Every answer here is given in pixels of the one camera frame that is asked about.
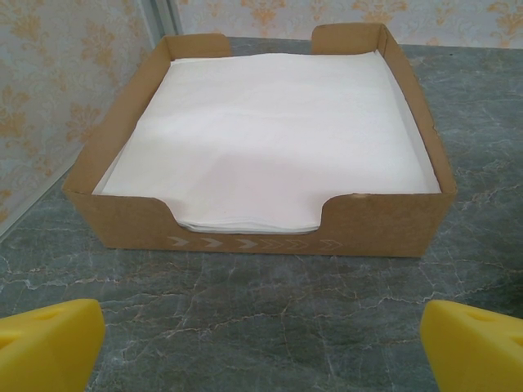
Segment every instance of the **wall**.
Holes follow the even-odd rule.
[[[523,0],[177,0],[184,33],[308,39],[316,25],[387,23],[402,43],[523,47]]]
[[[70,166],[150,38],[136,0],[0,0],[0,37],[1,233]]]

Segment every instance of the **yellow plastic object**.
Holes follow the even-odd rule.
[[[523,320],[431,301],[421,337],[441,392],[523,390]]]
[[[104,334],[104,318],[94,300],[1,318],[0,390],[84,391]]]

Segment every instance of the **box flap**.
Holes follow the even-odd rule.
[[[379,23],[324,24],[312,32],[313,55],[359,55],[375,51],[382,25]]]

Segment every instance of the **box side wall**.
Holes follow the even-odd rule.
[[[324,24],[312,32],[313,55],[359,55],[377,49],[379,23]]]
[[[435,129],[434,119],[418,78],[400,45],[384,25],[381,27],[378,39],[378,50],[387,62],[409,104],[436,178],[440,183],[441,192],[455,194],[456,184],[452,169],[445,154],[445,148]]]
[[[102,123],[83,147],[64,183],[64,189],[91,193],[131,136],[170,65],[162,40],[116,98]]]
[[[450,195],[338,196],[328,225],[311,234],[202,234],[181,228],[153,198],[66,192],[107,247],[197,252],[421,256],[452,202]]]
[[[229,40],[223,34],[177,35],[165,39],[171,60],[232,56]]]

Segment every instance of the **cardboard tray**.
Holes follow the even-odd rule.
[[[378,49],[405,95],[440,194],[348,194],[323,205],[313,233],[201,234],[180,227],[155,198],[94,195],[92,191],[134,131],[172,60],[231,56],[220,34],[164,37],[120,93],[78,156],[63,191],[104,245],[131,249],[352,256],[421,256],[456,194],[443,145],[422,88],[405,54],[383,24],[327,24],[312,34],[312,54],[350,55]]]

